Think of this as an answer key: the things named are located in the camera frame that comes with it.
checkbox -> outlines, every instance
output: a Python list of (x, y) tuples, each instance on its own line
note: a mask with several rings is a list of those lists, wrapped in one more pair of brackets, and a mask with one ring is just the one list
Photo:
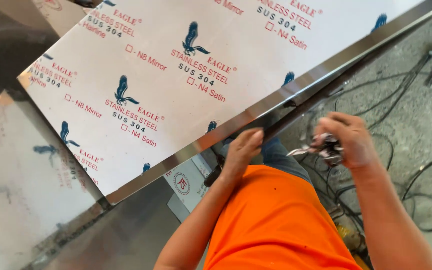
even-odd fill
[(188, 77), (188, 80), (186, 82), (190, 85), (193, 85), (195, 83), (195, 80), (192, 77)]
[(133, 46), (131, 46), (131, 45), (126, 45), (126, 51), (127, 52), (132, 52), (133, 51)]
[(275, 25), (271, 22), (267, 22), (266, 23), (266, 29), (268, 29), (269, 31), (273, 31), (273, 28), (275, 27)]

orange shirt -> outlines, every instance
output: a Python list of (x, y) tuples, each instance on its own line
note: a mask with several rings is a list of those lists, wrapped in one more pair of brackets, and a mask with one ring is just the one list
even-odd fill
[(204, 270), (361, 270), (307, 181), (248, 166), (214, 228)]

man's right hand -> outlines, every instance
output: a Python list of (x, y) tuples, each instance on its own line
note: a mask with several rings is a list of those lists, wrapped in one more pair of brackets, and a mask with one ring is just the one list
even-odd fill
[(333, 134), (341, 143), (346, 168), (352, 170), (380, 163), (371, 135), (360, 117), (334, 111), (328, 113), (315, 127), (315, 141), (311, 146), (321, 145), (319, 136), (325, 132)]

person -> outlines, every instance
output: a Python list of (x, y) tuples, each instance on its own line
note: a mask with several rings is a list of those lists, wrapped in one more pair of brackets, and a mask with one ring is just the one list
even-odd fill
[[(331, 112), (314, 130), (344, 148), (374, 269), (432, 270), (432, 250), (379, 160), (361, 118)], [(224, 168), (161, 251), (155, 270), (195, 269), (209, 241), (205, 270), (361, 269), (319, 202), (308, 173), (277, 141), (249, 129), (228, 145)], [(248, 166), (263, 155), (264, 165)]]

metal edge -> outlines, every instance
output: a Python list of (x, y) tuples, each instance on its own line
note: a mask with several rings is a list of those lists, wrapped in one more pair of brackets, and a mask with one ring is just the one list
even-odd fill
[(347, 47), (330, 59), (298, 77), (293, 82), (286, 84), (261, 101), (250, 106), (231, 120), (218, 126), (213, 131), (208, 132), (203, 137), (177, 151), (175, 154), (169, 156), (153, 168), (146, 171), (143, 175), (136, 177), (113, 193), (108, 194), (106, 198), (113, 205), (122, 201), (129, 195), (145, 187), (147, 184), (158, 179), (169, 170), (190, 159), (192, 156), (211, 147), (213, 144), (226, 138), (249, 122), (266, 114), (309, 87), (338, 72), (347, 64), (363, 57), (381, 44), (396, 37), (430, 16), (432, 16), (432, 0), (425, 0), (393, 21), (387, 23), (384, 27), (378, 28), (372, 34), (360, 39), (353, 45)]

